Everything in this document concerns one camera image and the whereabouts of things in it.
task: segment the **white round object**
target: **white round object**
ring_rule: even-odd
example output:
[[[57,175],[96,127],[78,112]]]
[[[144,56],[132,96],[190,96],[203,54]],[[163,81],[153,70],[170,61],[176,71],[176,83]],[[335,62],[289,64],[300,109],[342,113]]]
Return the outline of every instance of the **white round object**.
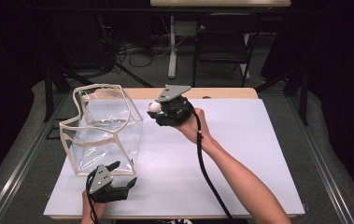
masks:
[[[149,111],[150,112],[160,113],[161,110],[162,110],[162,105],[160,103],[152,102],[149,104]]]

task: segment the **person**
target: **person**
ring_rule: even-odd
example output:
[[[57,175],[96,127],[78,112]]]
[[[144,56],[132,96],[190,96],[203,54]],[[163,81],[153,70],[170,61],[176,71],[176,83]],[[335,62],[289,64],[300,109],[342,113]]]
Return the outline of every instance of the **person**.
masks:
[[[195,108],[195,111],[201,121],[203,151],[217,164],[235,196],[252,215],[256,223],[290,223],[290,218],[273,192],[244,164],[230,155],[211,135],[205,120],[204,110]],[[195,116],[191,116],[187,121],[175,128],[194,144],[197,144],[198,128]],[[95,211],[98,218],[100,218],[105,212],[106,204],[97,203],[96,206]],[[90,212],[87,195],[83,193],[82,224],[92,223]]]

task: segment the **gray carpet floor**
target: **gray carpet floor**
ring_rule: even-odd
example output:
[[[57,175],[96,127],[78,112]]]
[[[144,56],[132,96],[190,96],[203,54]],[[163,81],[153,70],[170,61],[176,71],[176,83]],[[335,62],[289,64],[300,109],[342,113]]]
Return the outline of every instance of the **gray carpet floor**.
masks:
[[[143,78],[155,87],[163,87],[165,84],[191,85],[191,62],[192,47],[189,40],[185,40],[178,46],[177,52],[177,76],[174,79],[167,77],[168,54],[155,56],[146,67],[136,67],[150,61],[145,54],[137,52],[134,55],[125,56],[122,64],[135,75]],[[263,78],[259,76],[262,65],[267,56],[273,41],[272,36],[260,36],[252,58],[252,65],[249,69],[250,80],[246,87],[256,87],[262,84]],[[205,75],[206,67],[199,66],[200,80],[198,87],[238,87],[238,71],[233,67],[215,66],[211,67],[212,75]],[[225,74],[230,80],[214,80],[214,74]],[[143,87],[141,83],[129,77],[127,74],[113,69],[106,75],[93,77],[90,80],[94,83],[119,84],[122,87]],[[73,79],[68,79],[71,87],[81,86]],[[345,223],[340,218],[338,210],[335,209],[330,192],[324,185],[323,177],[319,174],[319,168],[313,160],[312,143],[307,140],[307,130],[312,133],[316,147],[318,147],[324,161],[325,167],[330,174],[337,189],[342,195],[346,208],[354,220],[354,183],[348,175],[343,164],[334,155],[332,146],[328,141],[328,133],[321,112],[321,102],[313,94],[309,94],[307,117],[309,126],[302,127],[301,121],[296,116],[295,97],[284,97],[281,93],[285,83],[278,83],[274,87],[261,92],[270,119],[273,123],[277,139],[283,150],[287,164],[299,195],[306,208],[306,214],[292,219],[293,223]],[[72,117],[72,112],[67,109],[71,104],[71,97],[65,102],[57,101],[63,99],[62,95],[54,90],[56,102],[60,102],[59,110],[50,123],[42,122],[45,118],[45,94],[44,83],[40,82],[33,87],[35,103],[31,110],[30,117],[10,149],[3,164],[0,166],[0,195],[6,191],[8,180],[15,176],[15,170],[21,164],[27,151],[32,147],[37,148],[37,153],[31,155],[30,162],[25,164],[29,169],[21,176],[21,183],[16,186],[16,191],[9,195],[6,203],[0,199],[0,223],[79,223],[78,220],[53,220],[44,217],[43,212],[49,197],[47,196],[57,181],[64,162],[64,149],[57,137],[57,130],[50,133],[50,127],[57,128],[59,120]]]

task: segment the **black chair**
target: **black chair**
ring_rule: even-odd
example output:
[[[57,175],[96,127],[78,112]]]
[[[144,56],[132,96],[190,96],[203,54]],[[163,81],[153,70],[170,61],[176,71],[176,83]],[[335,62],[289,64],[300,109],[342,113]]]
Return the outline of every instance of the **black chair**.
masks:
[[[193,82],[195,87],[196,66],[200,63],[245,64],[241,87],[247,78],[249,62],[255,37],[262,30],[260,17],[247,13],[211,13],[197,22],[196,43],[193,59]],[[252,34],[246,44],[245,34]]]

